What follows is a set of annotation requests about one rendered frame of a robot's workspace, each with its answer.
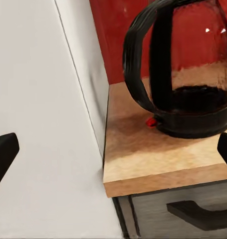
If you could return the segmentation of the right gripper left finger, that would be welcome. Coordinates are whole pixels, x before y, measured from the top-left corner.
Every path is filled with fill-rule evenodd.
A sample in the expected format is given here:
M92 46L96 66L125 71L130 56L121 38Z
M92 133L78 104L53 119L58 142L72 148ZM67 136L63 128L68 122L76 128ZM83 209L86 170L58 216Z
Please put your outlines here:
M19 153L16 133L0 136L0 182Z

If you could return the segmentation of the electric kettle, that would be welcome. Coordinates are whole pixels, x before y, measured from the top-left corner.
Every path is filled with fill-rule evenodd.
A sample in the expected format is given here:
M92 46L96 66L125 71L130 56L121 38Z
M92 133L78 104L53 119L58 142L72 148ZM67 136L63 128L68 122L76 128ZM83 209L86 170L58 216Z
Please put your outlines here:
M141 78L150 28L150 99ZM227 16L219 0L154 0L134 19L122 54L126 86L153 113L148 127L180 138L227 130Z

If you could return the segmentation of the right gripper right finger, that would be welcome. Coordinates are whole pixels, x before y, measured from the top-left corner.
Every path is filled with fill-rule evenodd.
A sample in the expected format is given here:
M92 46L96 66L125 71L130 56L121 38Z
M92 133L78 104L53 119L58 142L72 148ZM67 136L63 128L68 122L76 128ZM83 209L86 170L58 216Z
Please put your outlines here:
M227 164L227 133L226 132L221 132L221 135L218 141L217 150Z

